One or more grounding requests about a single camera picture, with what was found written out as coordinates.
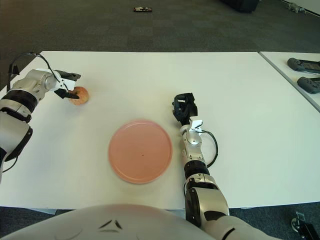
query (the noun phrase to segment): gray carpet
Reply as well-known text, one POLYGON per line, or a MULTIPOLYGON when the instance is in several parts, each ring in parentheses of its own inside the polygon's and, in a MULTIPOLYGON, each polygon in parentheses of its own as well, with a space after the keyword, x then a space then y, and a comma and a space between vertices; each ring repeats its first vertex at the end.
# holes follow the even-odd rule
MULTIPOLYGON (((262 0, 252 14, 219 0, 0 0, 0 89, 9 63, 21 52, 320 53, 319 26, 319 17, 290 12, 279 0, 262 0), (152 7, 153 13, 132 12, 138 6, 152 7)), ((30 61, 23 58, 18 66, 30 61)), ((297 210, 320 233, 320 203, 230 212, 271 236, 298 240, 290 226, 297 210)), ((0 236, 50 217, 0 207, 0 236)))

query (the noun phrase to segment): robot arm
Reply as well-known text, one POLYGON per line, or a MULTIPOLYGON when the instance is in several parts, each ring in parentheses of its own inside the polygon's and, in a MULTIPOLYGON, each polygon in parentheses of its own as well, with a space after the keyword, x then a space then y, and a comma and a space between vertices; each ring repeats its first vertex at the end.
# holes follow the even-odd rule
POLYGON ((48 91, 61 98, 79 98, 73 90, 79 74, 59 70, 35 69, 15 82, 0 99, 0 181, 3 163, 19 156, 30 140, 31 114, 48 91))
POLYGON ((210 176, 201 152, 203 122, 196 117, 198 110, 194 100, 192 93, 185 93, 178 95, 173 102, 173 114, 182 123, 185 219, 216 240, 277 239, 229 216, 227 201, 210 176))

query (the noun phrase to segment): pink plate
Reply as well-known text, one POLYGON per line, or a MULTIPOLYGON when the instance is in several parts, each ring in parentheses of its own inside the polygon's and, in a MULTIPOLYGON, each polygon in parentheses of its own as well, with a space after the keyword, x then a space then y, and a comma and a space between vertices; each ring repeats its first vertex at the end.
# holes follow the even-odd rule
POLYGON ((172 144, 157 123, 135 120, 123 125, 109 144, 109 161, 115 173, 134 184, 149 183, 161 176, 172 157, 172 144))

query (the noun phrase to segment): black cable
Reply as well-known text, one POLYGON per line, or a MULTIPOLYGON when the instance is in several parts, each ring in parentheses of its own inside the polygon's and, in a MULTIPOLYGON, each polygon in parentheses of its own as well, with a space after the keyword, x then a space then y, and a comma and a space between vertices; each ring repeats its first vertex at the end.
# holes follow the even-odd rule
MULTIPOLYGON (((35 56, 35 57, 38 57, 38 58, 41 58, 43 61, 45 61, 48 69, 52 72, 53 74, 53 77, 57 80, 58 83, 60 83, 60 81, 58 80, 57 76, 55 75, 54 71, 51 69, 48 61, 45 59, 45 57, 43 57, 40 53, 36 53, 36 52, 23 52, 21 54, 19 54, 18 56, 16 56, 14 58, 14 60, 12 61, 12 63, 9 65, 9 72, 8 72, 8 82, 7 82, 7 85, 6 85, 6 92, 8 92, 11 88, 10 86, 10 81, 11 81, 11 77, 13 75, 13 66, 14 66, 14 63, 15 61, 22 57, 22 56, 35 56)), ((65 86, 65 88, 69 91, 67 85, 65 83, 63 83, 63 85, 65 86)))
POLYGON ((19 156, 16 156, 15 161, 14 161, 14 163, 12 164, 12 166, 9 167, 9 168, 7 168, 6 170, 2 171, 2 173, 5 173, 5 172, 9 171, 10 169, 12 169, 12 168, 14 167, 14 165, 15 165, 15 164, 17 163, 17 161, 18 161, 18 157, 19 157, 19 156))
POLYGON ((212 161, 209 162, 209 164, 206 165, 207 168, 210 168, 212 166, 212 164, 215 163, 215 161, 216 161, 216 159, 218 157, 218 143, 217 143, 217 140, 216 140, 215 136, 209 131, 202 130, 202 131, 196 131, 196 132, 200 133, 200 134, 209 134, 212 137, 213 141, 214 141, 215 149, 216 149, 215 156, 213 157, 212 161))
POLYGON ((186 182, 184 182, 184 184, 183 184, 183 195, 184 195, 184 197, 186 197, 186 192, 185 192, 185 187, 186 187, 186 182))

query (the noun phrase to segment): black controller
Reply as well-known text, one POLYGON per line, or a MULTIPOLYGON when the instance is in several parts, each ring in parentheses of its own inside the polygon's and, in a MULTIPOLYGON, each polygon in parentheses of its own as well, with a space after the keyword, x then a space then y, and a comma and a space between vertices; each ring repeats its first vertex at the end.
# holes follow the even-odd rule
POLYGON ((287 63, 295 71, 320 74, 320 61, 299 60, 292 57, 287 63))
POLYGON ((309 94, 320 93, 320 77, 316 78, 306 78, 300 77, 298 80, 298 85, 309 94))

